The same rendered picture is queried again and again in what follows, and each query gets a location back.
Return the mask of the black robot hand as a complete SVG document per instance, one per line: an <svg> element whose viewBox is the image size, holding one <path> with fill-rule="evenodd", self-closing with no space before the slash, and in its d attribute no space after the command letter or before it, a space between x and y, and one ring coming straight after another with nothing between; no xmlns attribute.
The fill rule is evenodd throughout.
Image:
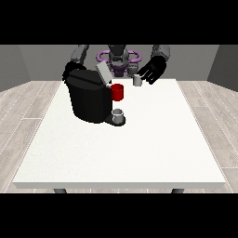
<svg viewBox="0 0 238 238"><path fill-rule="evenodd" d="M62 74L62 80L65 81L67 77L69 76L69 73L73 70L85 70L86 67L82 65L81 63L76 63L75 61L69 61L64 69L64 72Z"/></svg>
<svg viewBox="0 0 238 238"><path fill-rule="evenodd" d="M165 58L163 56L154 56L138 71L138 75L141 77L141 80L145 80L152 85L165 72L165 69Z"/></svg>

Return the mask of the pale grey machine lid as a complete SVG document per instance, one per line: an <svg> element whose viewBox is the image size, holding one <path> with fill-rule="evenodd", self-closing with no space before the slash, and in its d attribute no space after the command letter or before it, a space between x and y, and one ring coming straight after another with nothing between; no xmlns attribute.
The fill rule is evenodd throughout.
<svg viewBox="0 0 238 238"><path fill-rule="evenodd" d="M103 83L105 85L108 85L111 82L111 80L113 79L113 76L112 76L105 61L98 63L96 65L96 70L98 71L98 73L101 77L101 80L103 81Z"/></svg>

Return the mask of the black coffee machine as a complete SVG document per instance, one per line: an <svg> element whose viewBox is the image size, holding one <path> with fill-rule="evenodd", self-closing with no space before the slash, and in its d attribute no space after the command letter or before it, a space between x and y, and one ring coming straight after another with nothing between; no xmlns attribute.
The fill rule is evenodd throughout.
<svg viewBox="0 0 238 238"><path fill-rule="evenodd" d="M123 126L126 123L125 116L120 124L112 120L114 100L111 86L103 84L97 71L73 70L64 83L69 90L73 113L79 119L88 123L108 123L113 126Z"/></svg>

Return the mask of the red pod holder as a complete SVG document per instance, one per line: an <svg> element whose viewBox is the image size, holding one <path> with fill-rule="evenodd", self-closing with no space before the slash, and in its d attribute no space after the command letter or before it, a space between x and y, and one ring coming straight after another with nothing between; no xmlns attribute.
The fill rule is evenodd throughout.
<svg viewBox="0 0 238 238"><path fill-rule="evenodd" d="M113 84L111 86L112 100L120 101L124 98L124 86L121 84Z"/></svg>

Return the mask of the small grey cup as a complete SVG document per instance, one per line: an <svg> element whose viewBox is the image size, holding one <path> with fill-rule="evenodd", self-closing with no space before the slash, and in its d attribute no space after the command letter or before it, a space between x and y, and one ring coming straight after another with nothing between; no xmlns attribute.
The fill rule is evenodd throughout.
<svg viewBox="0 0 238 238"><path fill-rule="evenodd" d="M124 120L124 113L121 109L114 109L112 111L112 120L116 123L116 124L120 124L123 122Z"/></svg>

